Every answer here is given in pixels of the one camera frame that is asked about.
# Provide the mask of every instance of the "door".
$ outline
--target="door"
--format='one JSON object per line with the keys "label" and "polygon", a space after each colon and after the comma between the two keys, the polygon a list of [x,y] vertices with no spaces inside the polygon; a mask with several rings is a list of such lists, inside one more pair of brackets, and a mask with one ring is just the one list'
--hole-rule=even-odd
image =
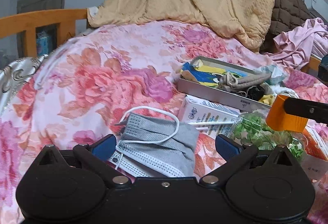
{"label": "door", "polygon": [[[18,0],[17,1],[17,13],[26,13],[38,10],[49,10],[49,9],[63,9],[65,0]],[[49,38],[50,49],[47,49],[50,53],[56,48],[56,25],[48,25],[39,27],[36,29],[35,36],[40,34],[46,34]],[[23,36],[22,33],[17,34],[17,50],[18,56],[23,57],[24,51],[22,47]]]}

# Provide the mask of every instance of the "blue gripper pad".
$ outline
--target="blue gripper pad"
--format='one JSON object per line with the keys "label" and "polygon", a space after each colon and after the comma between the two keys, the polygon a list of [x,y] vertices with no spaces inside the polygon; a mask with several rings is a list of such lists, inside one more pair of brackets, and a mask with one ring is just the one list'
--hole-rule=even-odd
{"label": "blue gripper pad", "polygon": [[90,146],[91,153],[102,161],[108,160],[115,152],[116,137],[109,134]]}
{"label": "blue gripper pad", "polygon": [[228,137],[219,134],[215,138],[215,150],[225,161],[228,161],[234,155],[240,154],[243,148]]}

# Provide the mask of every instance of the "white plastic wrapper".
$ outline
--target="white plastic wrapper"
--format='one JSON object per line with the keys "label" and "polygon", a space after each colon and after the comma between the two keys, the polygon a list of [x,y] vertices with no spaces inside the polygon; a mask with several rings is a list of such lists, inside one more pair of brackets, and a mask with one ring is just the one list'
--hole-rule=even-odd
{"label": "white plastic wrapper", "polygon": [[256,74],[272,73],[271,78],[265,81],[269,85],[277,85],[287,77],[287,74],[276,65],[255,68],[253,71]]}

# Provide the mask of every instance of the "screw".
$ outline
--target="screw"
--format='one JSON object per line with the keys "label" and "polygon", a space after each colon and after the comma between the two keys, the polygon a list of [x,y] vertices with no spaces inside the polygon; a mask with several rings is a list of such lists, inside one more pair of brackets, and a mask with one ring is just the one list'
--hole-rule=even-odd
{"label": "screw", "polygon": [[162,182],[162,186],[163,187],[168,187],[168,186],[170,186],[170,184],[168,182]]}
{"label": "screw", "polygon": [[129,178],[126,176],[116,176],[113,178],[113,182],[116,184],[125,184],[129,181]]}
{"label": "screw", "polygon": [[203,182],[208,183],[208,184],[214,184],[217,183],[219,181],[219,179],[216,176],[212,176],[212,175],[207,175],[202,177]]}

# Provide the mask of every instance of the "floral bedsheet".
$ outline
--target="floral bedsheet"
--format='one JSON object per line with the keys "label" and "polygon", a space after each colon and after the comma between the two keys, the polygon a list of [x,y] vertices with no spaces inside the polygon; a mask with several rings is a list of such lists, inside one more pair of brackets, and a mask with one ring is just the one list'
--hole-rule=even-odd
{"label": "floral bedsheet", "polygon": [[[92,144],[117,132],[113,125],[134,106],[177,114],[185,95],[173,82],[181,65],[199,55],[251,69],[274,64],[235,39],[222,39],[198,24],[173,21],[107,25],[57,49],[0,118],[0,223],[23,219],[15,190],[45,144],[60,149]],[[328,103],[325,85],[300,71],[285,70],[286,86],[301,98]],[[165,117],[148,110],[139,113]],[[327,143],[328,128],[319,124],[315,128]],[[195,156],[198,177],[225,162],[215,151],[214,140],[204,134]],[[314,223],[328,223],[327,188],[327,177],[316,183],[317,198],[309,215]]]}

